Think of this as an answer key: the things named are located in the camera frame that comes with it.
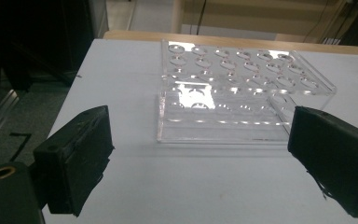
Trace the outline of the clear acrylic tube rack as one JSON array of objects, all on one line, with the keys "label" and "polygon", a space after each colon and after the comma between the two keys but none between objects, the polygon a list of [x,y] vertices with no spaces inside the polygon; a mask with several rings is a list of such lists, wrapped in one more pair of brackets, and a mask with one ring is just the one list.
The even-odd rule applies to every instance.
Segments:
[{"label": "clear acrylic tube rack", "polygon": [[161,43],[158,140],[280,144],[298,105],[324,108],[336,87],[298,52]]}]

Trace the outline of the dark cabinet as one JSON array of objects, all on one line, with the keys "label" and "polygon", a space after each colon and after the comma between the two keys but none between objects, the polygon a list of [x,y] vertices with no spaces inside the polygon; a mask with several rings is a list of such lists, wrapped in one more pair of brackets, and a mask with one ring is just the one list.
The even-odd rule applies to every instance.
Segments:
[{"label": "dark cabinet", "polygon": [[59,0],[63,18],[66,70],[77,70],[92,41],[109,30],[106,0]]}]

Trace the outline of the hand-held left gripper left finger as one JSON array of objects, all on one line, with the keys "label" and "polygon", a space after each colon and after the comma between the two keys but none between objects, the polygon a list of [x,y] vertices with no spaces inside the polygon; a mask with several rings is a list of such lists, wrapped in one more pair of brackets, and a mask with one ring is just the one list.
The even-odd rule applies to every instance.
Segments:
[{"label": "hand-held left gripper left finger", "polygon": [[46,176],[49,211],[79,216],[114,149],[106,105],[81,112],[37,147],[34,162]]}]

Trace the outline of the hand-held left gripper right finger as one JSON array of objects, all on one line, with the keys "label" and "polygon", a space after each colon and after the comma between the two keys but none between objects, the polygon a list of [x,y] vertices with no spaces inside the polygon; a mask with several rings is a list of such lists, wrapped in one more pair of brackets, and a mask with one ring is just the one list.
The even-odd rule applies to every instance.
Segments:
[{"label": "hand-held left gripper right finger", "polygon": [[298,106],[288,151],[304,165],[323,195],[358,217],[358,128],[322,110]]}]

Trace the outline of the light wooden furniture frame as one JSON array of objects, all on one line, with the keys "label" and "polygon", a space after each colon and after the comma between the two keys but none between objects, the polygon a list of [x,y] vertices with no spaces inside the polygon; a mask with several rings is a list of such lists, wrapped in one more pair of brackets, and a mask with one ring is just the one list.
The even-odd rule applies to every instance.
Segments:
[{"label": "light wooden furniture frame", "polygon": [[275,33],[281,41],[318,43],[346,0],[173,0],[172,31],[184,24]]}]

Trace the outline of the white table mat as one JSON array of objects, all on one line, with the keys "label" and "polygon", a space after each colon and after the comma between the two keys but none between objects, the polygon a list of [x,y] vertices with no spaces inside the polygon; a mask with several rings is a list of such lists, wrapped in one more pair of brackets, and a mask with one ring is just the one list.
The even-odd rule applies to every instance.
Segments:
[{"label": "white table mat", "polygon": [[158,42],[95,40],[56,125],[98,105],[114,151],[79,216],[48,224],[358,224],[284,146],[157,141]]}]

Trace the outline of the aluminium floor rail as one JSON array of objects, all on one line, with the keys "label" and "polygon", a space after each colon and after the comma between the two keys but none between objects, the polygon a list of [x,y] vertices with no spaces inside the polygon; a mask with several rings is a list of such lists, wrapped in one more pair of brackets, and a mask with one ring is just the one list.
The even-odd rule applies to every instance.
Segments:
[{"label": "aluminium floor rail", "polygon": [[0,103],[0,129],[6,122],[11,110],[19,101],[19,95],[14,91],[10,90],[8,94]]}]

